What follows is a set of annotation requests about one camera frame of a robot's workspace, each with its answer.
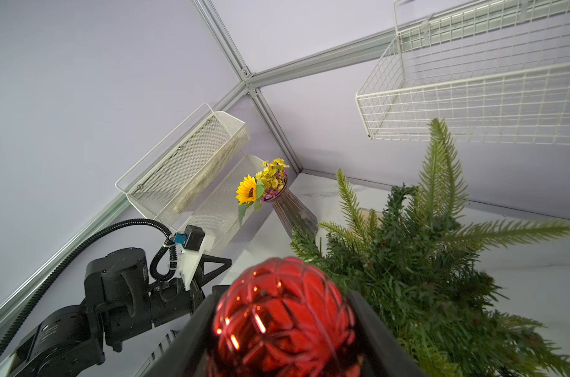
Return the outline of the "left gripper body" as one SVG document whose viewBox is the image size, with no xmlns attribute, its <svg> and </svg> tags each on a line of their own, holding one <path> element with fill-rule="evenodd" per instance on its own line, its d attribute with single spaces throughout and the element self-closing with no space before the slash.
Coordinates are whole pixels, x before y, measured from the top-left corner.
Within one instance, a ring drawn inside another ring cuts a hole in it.
<svg viewBox="0 0 570 377">
<path fill-rule="evenodd" d="M 192 276 L 190 289 L 181 278 L 153 283 L 149 287 L 151 323 L 165 323 L 192 314 L 206 298 L 202 288 L 232 266 L 232 260 L 204 254 Z"/>
</svg>

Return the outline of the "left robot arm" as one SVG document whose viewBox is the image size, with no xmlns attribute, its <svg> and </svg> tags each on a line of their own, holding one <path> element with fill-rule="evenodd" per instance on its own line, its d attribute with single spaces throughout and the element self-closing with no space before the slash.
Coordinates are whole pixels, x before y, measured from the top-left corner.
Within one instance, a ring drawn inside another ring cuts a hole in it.
<svg viewBox="0 0 570 377">
<path fill-rule="evenodd" d="M 231 259 L 205 254 L 191 288 L 179 277 L 149 281 L 141 248 L 114 251 L 87 265 L 85 299 L 50 314 L 2 363 L 0 376 L 76 376 L 105 361 L 104 347 L 121 352 L 123 343 L 191 314 L 204 300 L 202 287 L 231 267 Z"/>
</svg>

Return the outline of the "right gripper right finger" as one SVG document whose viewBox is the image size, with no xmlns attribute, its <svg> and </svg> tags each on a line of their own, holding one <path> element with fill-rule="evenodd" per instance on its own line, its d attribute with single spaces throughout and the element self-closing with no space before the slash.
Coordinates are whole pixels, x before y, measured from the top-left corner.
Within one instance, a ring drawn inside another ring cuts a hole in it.
<svg viewBox="0 0 570 377">
<path fill-rule="evenodd" d="M 348 294 L 355 318 L 357 347 L 364 357 L 360 376 L 426 377 L 359 292 Z"/>
</svg>

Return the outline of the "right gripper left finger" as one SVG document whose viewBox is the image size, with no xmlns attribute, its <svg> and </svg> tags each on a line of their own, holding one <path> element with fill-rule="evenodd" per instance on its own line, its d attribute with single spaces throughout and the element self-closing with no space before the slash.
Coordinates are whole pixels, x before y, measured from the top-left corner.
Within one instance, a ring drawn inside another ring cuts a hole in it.
<svg viewBox="0 0 570 377">
<path fill-rule="evenodd" d="M 212 330 L 220 295 L 205 298 L 167 350 L 143 373 L 144 377 L 205 376 L 206 359 L 215 338 Z"/>
</svg>

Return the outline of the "red faceted ornament ball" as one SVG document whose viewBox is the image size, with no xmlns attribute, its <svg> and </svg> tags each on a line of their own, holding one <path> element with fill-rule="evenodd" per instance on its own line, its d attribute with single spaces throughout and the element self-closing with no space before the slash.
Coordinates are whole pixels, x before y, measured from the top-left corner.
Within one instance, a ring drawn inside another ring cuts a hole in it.
<svg viewBox="0 0 570 377">
<path fill-rule="evenodd" d="M 271 258 L 234 279 L 220 298 L 208 376 L 359 376 L 356 318 L 318 268 Z"/>
</svg>

